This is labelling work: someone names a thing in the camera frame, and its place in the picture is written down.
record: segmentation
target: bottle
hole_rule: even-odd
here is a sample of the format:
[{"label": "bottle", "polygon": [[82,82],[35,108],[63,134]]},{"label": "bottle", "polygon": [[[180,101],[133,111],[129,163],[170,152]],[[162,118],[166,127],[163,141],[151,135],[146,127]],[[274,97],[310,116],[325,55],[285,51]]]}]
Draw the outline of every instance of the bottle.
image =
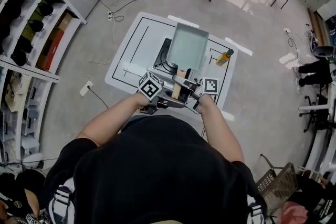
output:
[{"label": "bottle", "polygon": [[223,53],[217,60],[216,64],[222,66],[228,60],[230,60],[231,55],[233,54],[233,50],[229,49],[227,52]]}]

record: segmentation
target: person's arm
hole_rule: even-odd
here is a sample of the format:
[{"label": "person's arm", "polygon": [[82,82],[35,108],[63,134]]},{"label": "person's arm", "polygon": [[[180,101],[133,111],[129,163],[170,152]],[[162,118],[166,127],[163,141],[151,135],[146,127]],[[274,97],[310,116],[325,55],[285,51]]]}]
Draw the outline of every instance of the person's arm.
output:
[{"label": "person's arm", "polygon": [[210,146],[218,150],[230,162],[244,162],[239,142],[210,95],[205,94],[200,97],[198,111],[202,116]]},{"label": "person's arm", "polygon": [[120,131],[137,109],[148,104],[149,100],[137,92],[96,116],[76,138],[88,138],[101,146]]}]

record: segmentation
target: white power outlet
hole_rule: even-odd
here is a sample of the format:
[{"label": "white power outlet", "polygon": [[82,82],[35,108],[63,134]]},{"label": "white power outlet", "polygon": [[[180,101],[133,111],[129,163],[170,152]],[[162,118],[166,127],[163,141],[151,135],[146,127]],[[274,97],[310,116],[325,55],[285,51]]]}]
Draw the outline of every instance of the white power outlet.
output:
[{"label": "white power outlet", "polygon": [[93,86],[92,81],[88,81],[84,87],[79,91],[79,94],[84,97],[84,95],[89,91],[88,86],[91,88]]}]

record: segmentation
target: shoe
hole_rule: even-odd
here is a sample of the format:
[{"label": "shoe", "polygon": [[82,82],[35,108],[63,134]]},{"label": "shoe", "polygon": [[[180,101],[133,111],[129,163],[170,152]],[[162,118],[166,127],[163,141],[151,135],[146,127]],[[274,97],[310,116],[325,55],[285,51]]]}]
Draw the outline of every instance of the shoe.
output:
[{"label": "shoe", "polygon": [[299,78],[295,79],[295,85],[296,85],[296,90],[298,91],[298,94],[301,95],[301,89],[302,89],[302,87],[299,84],[299,80],[300,80]]},{"label": "shoe", "polygon": [[303,78],[302,73],[299,72],[299,67],[293,67],[293,71],[297,77],[299,77],[300,79]]}]

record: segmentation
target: concrete floor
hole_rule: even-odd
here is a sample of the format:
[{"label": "concrete floor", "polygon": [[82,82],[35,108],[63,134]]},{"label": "concrete floor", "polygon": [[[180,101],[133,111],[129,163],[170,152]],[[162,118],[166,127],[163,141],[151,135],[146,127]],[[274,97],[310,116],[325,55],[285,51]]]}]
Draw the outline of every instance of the concrete floor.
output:
[{"label": "concrete floor", "polygon": [[[113,10],[131,0],[102,0]],[[109,61],[138,12],[162,17],[173,15],[200,25],[201,29],[234,42],[253,52],[238,54],[231,86],[223,111],[233,115],[230,128],[242,145],[247,165],[256,177],[259,155],[264,153],[275,165],[293,162],[302,165],[307,155],[312,133],[303,133],[307,119],[299,117],[298,106],[305,103],[305,93],[298,95],[294,74],[295,49],[287,43],[283,28],[290,28],[301,62],[312,62],[305,23],[308,13],[298,0],[139,0],[116,15],[125,19],[116,24],[115,45],[112,41],[113,22],[107,21],[108,9],[98,3],[73,38],[58,70],[62,80],[54,85],[49,96],[41,134],[44,158],[57,157],[64,145],[76,137],[84,125],[104,110],[102,102],[91,92],[84,98],[79,90],[93,78],[93,90],[108,104],[127,94],[104,82],[109,65],[88,63],[90,60]],[[190,122],[197,130],[198,122]]]}]

